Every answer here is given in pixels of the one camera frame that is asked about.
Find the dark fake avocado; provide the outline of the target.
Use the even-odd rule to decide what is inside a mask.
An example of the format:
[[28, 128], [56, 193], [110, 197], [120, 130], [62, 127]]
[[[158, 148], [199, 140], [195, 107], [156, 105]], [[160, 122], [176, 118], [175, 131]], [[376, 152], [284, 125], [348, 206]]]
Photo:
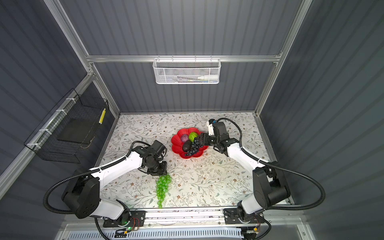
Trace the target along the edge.
[[187, 141], [187, 142], [185, 142], [185, 143], [183, 144], [183, 146], [182, 146], [182, 150], [183, 150], [183, 152], [185, 152], [185, 153], [189, 152], [189, 151], [191, 150], [191, 148], [192, 148], [192, 142], [191, 142], [190, 140]]

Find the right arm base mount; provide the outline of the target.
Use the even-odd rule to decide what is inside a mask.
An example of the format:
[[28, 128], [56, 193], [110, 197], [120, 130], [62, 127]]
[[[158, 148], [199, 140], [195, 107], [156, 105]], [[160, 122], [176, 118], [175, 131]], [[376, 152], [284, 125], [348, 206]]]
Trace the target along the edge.
[[225, 223], [228, 225], [235, 224], [254, 224], [260, 225], [265, 223], [261, 213], [247, 214], [242, 208], [225, 208], [223, 209]]

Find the aluminium front rail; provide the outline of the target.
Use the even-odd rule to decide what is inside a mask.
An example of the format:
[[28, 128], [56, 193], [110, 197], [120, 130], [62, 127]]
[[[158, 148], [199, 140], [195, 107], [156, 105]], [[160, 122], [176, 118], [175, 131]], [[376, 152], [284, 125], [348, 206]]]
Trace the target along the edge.
[[256, 213], [246, 221], [236, 216], [236, 207], [196, 207], [165, 209], [133, 209], [133, 213], [145, 212], [130, 221], [131, 225], [144, 229], [155, 228], [218, 228], [218, 227], [266, 227], [302, 225], [304, 219], [298, 213], [280, 213], [278, 211]]

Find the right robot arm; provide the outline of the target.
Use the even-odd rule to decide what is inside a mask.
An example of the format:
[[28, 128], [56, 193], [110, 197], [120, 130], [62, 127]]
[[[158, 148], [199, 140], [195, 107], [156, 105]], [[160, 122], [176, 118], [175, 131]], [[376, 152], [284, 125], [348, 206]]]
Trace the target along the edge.
[[290, 197], [291, 192], [283, 171], [275, 168], [277, 162], [270, 163], [270, 166], [262, 164], [258, 156], [244, 148], [242, 133], [238, 139], [231, 138], [226, 125], [219, 120], [209, 120], [207, 127], [208, 132], [199, 135], [198, 143], [212, 146], [215, 151], [235, 160], [252, 174], [253, 192], [238, 203], [239, 218], [268, 210]]

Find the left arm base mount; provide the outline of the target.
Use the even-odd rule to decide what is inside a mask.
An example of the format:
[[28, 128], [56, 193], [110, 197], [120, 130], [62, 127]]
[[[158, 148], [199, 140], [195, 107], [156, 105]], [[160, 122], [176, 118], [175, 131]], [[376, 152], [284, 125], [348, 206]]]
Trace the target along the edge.
[[139, 228], [144, 226], [146, 211], [126, 210], [116, 220], [107, 219], [103, 222], [104, 228]]

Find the purple fake onion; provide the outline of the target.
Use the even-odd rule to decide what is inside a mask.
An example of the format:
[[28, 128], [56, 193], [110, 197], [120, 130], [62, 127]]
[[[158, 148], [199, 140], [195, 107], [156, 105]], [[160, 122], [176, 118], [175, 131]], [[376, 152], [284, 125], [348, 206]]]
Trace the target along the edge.
[[189, 135], [187, 134], [183, 134], [181, 137], [180, 137], [180, 140], [182, 141], [182, 143], [185, 143], [187, 141], [189, 141]]

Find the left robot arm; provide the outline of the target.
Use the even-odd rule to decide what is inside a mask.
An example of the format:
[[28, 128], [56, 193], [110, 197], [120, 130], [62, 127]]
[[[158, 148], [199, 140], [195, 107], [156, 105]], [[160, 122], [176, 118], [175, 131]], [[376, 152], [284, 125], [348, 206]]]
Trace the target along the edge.
[[123, 220], [130, 215], [130, 209], [120, 200], [101, 197], [101, 190], [119, 177], [140, 168], [145, 174], [165, 176], [167, 162], [164, 161], [167, 148], [159, 141], [151, 145], [135, 141], [129, 152], [108, 164], [90, 169], [91, 174], [69, 180], [62, 195], [62, 201], [79, 219], [86, 217], [104, 217], [111, 220]]

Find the red flower-shaped fruit bowl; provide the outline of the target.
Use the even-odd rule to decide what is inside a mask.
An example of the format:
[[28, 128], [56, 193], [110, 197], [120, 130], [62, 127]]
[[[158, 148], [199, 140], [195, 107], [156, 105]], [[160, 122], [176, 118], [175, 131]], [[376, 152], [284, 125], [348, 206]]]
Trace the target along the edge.
[[199, 158], [208, 148], [197, 144], [197, 136], [202, 132], [197, 128], [179, 130], [172, 138], [172, 151], [183, 159]]

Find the floral table mat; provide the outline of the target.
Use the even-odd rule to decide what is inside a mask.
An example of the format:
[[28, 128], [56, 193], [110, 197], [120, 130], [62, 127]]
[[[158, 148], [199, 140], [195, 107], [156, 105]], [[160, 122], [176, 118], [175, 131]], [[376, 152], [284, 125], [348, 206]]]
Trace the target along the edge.
[[133, 141], [150, 144], [158, 140], [168, 150], [165, 160], [172, 178], [163, 207], [235, 206], [253, 190], [252, 176], [245, 168], [212, 148], [187, 160], [172, 151], [171, 138], [180, 129], [195, 127], [206, 132], [207, 121], [220, 118], [232, 138], [242, 136], [249, 152], [269, 158], [252, 113], [140, 114], [119, 117], [100, 164], [125, 155]]

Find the black fake grape bunch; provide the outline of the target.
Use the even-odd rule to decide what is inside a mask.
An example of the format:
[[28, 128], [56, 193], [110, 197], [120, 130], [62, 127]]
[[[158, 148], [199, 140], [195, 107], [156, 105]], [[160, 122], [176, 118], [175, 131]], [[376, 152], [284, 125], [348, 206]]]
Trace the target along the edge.
[[197, 154], [203, 145], [200, 143], [199, 138], [196, 138], [194, 142], [192, 142], [192, 148], [189, 152], [185, 153], [186, 156], [193, 156]]

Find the bumpy green fake fruit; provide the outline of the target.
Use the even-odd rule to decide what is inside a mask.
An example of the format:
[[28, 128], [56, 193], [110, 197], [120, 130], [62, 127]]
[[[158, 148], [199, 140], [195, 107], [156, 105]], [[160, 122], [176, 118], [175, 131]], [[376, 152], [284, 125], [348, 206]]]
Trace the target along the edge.
[[189, 134], [189, 140], [190, 140], [191, 142], [194, 142], [195, 139], [196, 139], [198, 136], [199, 136], [199, 134], [198, 134], [197, 132], [191, 132], [191, 133]]

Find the green fake grape bunch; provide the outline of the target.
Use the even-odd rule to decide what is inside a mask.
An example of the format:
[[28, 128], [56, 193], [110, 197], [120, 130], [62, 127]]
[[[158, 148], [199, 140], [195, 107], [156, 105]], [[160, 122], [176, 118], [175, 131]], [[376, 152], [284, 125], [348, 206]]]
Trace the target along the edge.
[[169, 191], [171, 182], [172, 178], [170, 175], [160, 176], [156, 181], [156, 196], [159, 209], [163, 208], [163, 203], [165, 202], [165, 197]]

